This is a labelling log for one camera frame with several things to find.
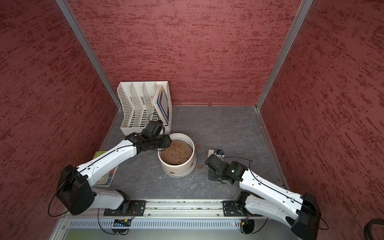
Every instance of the aluminum frame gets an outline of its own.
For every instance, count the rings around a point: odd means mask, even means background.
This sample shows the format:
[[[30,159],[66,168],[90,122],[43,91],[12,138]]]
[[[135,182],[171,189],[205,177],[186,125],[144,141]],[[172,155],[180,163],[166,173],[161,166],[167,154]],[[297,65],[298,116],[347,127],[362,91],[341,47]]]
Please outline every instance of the aluminum frame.
[[[279,56],[276,59],[275,65],[273,66],[273,69],[271,71],[271,74],[269,75],[269,78],[267,82],[264,85],[264,88],[262,90],[262,93],[260,94],[259,99],[256,103],[256,109],[260,110],[271,87],[273,82],[276,79],[276,76],[283,65],[283,62],[285,60],[285,57],[287,56],[289,49],[292,46],[293,41],[296,38],[297,33],[299,32],[299,29],[301,25],[303,24],[303,21],[305,19],[305,16],[308,13],[308,10],[310,9],[312,5],[313,0],[303,0],[300,4],[300,7],[296,13],[296,16],[292,22],[291,28],[289,29],[289,32],[285,38],[285,41],[283,43],[283,46],[281,47]]]
[[[87,54],[92,65],[94,66],[97,73],[99,74],[101,80],[103,81],[105,87],[107,88],[107,90],[108,90],[109,94],[111,95],[113,101],[115,102],[116,106],[119,109],[122,109],[120,99],[117,95],[117,92],[112,87],[111,81],[109,80],[109,78],[108,78],[107,74],[105,73],[101,63],[99,62],[95,52],[93,51],[91,45],[89,44],[87,37],[85,36],[79,23],[77,22],[76,17],[74,16],[68,2],[66,0],[56,0],[56,3],[57,3],[57,5],[59,5],[61,12],[63,13],[64,17],[67,19],[67,22],[71,26],[72,31],[76,35],[80,44],[82,45],[85,53]]]
[[[223,215],[223,205],[222,201],[227,199],[145,199],[147,201],[144,215],[142,217],[135,217],[135,219],[140,219],[141,222],[145,222],[146,219],[153,220],[164,220],[169,219],[169,221],[184,220],[190,222],[196,222],[198,219],[204,222],[204,220],[219,221],[224,220],[231,222],[239,222],[240,219],[244,217],[225,217]],[[99,211],[100,221],[105,221],[108,219],[131,219],[131,216],[124,217],[114,217],[114,216],[104,216],[104,209]],[[67,213],[62,218],[59,219],[50,240],[62,240],[65,236],[65,233],[68,229],[71,228],[70,224],[73,220],[79,219],[85,221],[86,219],[97,219],[97,209],[88,209],[85,212],[79,215],[72,215]],[[263,219],[265,217],[251,217],[252,219]]]

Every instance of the vent grille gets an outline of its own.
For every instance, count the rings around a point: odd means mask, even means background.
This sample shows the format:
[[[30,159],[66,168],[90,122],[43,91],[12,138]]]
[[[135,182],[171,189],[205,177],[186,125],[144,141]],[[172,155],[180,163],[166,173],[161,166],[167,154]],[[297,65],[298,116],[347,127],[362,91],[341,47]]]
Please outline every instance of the vent grille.
[[[114,219],[100,219],[103,228],[112,227]],[[99,228],[97,219],[72,219],[70,228]],[[132,229],[236,229],[240,228],[239,219],[140,219],[132,221]]]
[[[134,112],[132,105],[129,103],[126,94],[121,86],[118,87],[118,95],[122,104],[122,109],[124,111],[124,119],[122,121],[121,126],[122,127],[129,127],[129,120],[132,116],[132,113]]]

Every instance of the book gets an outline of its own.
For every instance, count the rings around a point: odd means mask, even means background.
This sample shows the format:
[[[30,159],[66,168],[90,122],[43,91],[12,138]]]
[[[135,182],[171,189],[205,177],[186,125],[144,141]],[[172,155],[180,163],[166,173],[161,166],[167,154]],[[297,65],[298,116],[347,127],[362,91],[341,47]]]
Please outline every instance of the book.
[[[100,157],[107,151],[97,151],[95,155],[93,156],[93,159]],[[112,183],[113,178],[115,177],[116,171],[119,166],[116,166],[114,169],[110,170],[108,173],[106,173],[104,176],[102,176],[96,183],[95,186],[98,187],[109,187]]]
[[[156,87],[155,94],[151,101],[153,107],[156,109],[161,121],[164,125],[169,124],[169,106],[167,93],[165,92],[163,85],[159,84]]]

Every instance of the white file organizer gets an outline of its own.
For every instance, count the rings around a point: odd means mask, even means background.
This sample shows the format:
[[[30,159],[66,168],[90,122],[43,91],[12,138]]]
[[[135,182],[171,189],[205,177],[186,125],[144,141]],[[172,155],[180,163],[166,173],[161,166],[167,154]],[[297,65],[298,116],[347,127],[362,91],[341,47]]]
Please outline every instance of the white file organizer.
[[[157,112],[153,107],[151,100],[155,93],[156,87],[159,84],[163,85],[167,94],[169,124],[164,125],[164,127],[165,134],[170,134],[170,127],[172,123],[172,101],[170,99],[168,81],[148,81],[120,82],[118,86],[118,95],[124,111],[124,119],[121,123],[120,129],[124,135],[129,135],[133,132],[140,133],[147,126],[150,120],[158,120],[156,115]]]

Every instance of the mounting plate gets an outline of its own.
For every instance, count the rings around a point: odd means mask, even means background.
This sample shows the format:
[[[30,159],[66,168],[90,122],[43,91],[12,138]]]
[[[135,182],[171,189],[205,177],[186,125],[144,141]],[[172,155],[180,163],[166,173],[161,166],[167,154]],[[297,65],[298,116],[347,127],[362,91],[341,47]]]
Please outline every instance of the mounting plate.
[[[136,211],[136,217],[142,217],[143,214],[144,214],[144,210],[145,210],[145,204],[146,204],[146,201],[145,200],[131,200],[129,202],[129,205],[130,206],[133,206],[135,208],[135,211]],[[113,209],[105,209],[104,211],[104,216],[122,216],[118,211],[115,211]],[[133,214],[131,213],[128,213],[126,216],[132,216],[133,217]]]
[[[208,180],[210,180],[210,181],[218,181],[217,178],[216,178],[216,174],[212,170],[210,170],[210,169],[208,169]]]
[[[223,212],[225,217],[246,217],[237,212],[237,207],[235,205],[236,201],[223,201]],[[259,214],[250,214],[251,217],[262,217]]]

